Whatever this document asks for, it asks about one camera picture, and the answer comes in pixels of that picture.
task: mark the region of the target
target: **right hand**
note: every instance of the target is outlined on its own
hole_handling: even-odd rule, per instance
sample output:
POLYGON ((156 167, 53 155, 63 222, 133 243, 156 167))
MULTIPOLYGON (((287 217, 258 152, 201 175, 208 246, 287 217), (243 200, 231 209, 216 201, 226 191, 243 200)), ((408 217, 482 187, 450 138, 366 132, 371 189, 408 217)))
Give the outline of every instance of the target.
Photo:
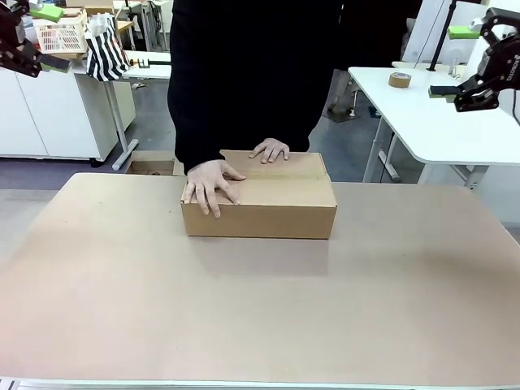
POLYGON ((244 180, 245 176, 233 169, 225 160, 211 160, 193 167, 188 171, 188 186, 184 193, 183 202, 190 202, 195 193, 197 202, 205 215, 213 211, 216 218, 220 217, 219 204, 215 196, 215 189, 222 189, 235 205, 239 205, 238 196, 231 185, 224 179, 223 174, 234 180, 244 180))

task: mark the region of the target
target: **white basket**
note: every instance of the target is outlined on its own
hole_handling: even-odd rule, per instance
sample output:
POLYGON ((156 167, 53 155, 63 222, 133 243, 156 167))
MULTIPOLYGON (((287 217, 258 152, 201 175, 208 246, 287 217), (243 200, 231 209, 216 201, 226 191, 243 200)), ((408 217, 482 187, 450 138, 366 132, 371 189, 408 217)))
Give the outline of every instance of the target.
POLYGON ((84 53, 87 13, 81 8, 65 8, 59 22, 34 19, 34 28, 42 53, 84 53))

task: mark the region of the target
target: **packing tape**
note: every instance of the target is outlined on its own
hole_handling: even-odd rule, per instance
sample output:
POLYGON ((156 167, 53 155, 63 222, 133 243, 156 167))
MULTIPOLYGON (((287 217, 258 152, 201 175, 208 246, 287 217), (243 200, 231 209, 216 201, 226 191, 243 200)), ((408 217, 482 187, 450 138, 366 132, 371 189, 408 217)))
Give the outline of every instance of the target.
POLYGON ((390 80, 388 80, 388 85, 394 88, 408 88, 411 80, 412 76, 407 75, 406 73, 392 73, 390 75, 390 80))

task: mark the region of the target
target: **sleeve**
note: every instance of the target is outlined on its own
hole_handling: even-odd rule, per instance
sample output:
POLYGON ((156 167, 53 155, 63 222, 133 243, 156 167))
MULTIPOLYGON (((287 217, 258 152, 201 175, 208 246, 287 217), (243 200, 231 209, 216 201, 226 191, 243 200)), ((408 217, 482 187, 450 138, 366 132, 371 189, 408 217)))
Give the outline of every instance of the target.
POLYGON ((168 108, 176 131, 175 155, 185 173, 206 161, 223 159, 218 127, 211 125, 212 3, 175 0, 173 6, 168 108))

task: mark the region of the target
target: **striped bag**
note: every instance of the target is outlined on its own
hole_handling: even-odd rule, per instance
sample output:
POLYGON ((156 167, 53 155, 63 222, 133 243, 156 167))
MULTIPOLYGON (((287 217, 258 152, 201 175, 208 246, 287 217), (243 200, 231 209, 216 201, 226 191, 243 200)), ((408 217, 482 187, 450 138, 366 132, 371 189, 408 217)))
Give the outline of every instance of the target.
POLYGON ((85 33, 89 45, 87 75, 98 81, 118 80, 130 68, 130 63, 115 36, 114 16, 96 16, 102 16, 96 20, 102 25, 95 26, 94 20, 91 20, 85 33))

